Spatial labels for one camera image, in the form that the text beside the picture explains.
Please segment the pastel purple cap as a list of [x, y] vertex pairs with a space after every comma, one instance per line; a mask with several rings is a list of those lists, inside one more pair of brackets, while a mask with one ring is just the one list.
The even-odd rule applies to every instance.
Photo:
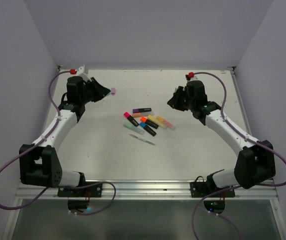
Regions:
[[116, 94], [116, 89], [115, 88], [111, 88], [110, 93], [112, 96], [114, 96]]

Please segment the pastel peach highlighter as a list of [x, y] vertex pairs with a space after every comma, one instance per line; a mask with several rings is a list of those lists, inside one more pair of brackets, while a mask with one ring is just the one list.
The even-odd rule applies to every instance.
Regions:
[[176, 127], [173, 124], [171, 124], [170, 122], [168, 122], [167, 120], [165, 120], [161, 116], [157, 116], [156, 119], [173, 131], [176, 129]]

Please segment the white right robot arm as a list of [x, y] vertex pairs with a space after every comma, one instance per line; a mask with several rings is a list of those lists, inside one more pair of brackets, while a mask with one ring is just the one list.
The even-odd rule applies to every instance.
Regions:
[[208, 100], [200, 80], [192, 80], [185, 87], [178, 86], [167, 104], [175, 110], [191, 111], [193, 117], [218, 134], [237, 157], [235, 167], [207, 176], [203, 189], [210, 196], [218, 196], [224, 188], [235, 185], [249, 189], [275, 176], [272, 144], [267, 140], [259, 141], [238, 126], [231, 128], [232, 121], [221, 106]]

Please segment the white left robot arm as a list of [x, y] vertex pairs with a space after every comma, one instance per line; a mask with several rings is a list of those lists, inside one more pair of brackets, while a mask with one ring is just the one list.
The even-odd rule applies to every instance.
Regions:
[[56, 115], [46, 130], [32, 144], [19, 149], [20, 181], [24, 185], [46, 188], [69, 188], [75, 196], [86, 193], [85, 175], [62, 169], [57, 151], [72, 128], [80, 121], [89, 102], [98, 102], [109, 95], [110, 89], [95, 78], [68, 78], [66, 92], [61, 97]]

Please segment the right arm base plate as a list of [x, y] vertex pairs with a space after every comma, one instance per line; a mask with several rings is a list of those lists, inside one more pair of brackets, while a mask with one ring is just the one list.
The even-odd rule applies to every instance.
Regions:
[[[203, 198], [207, 195], [213, 194], [214, 192], [222, 190], [222, 188], [218, 188], [215, 185], [211, 176], [208, 176], [207, 178], [198, 176], [194, 181], [190, 182], [189, 185], [192, 198]], [[234, 198], [235, 196], [236, 194], [233, 189], [228, 190], [212, 195], [211, 198], [218, 198], [218, 200], [204, 200], [203, 205], [208, 211], [215, 214], [221, 214], [226, 207], [226, 198]]]

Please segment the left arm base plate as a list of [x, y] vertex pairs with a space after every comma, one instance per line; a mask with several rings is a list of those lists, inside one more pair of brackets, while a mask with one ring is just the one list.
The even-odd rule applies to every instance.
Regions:
[[60, 198], [68, 198], [68, 210], [75, 213], [84, 213], [91, 211], [89, 205], [92, 198], [100, 198], [102, 196], [103, 184], [101, 182], [86, 182], [85, 188], [66, 188], [61, 187], [57, 196]]

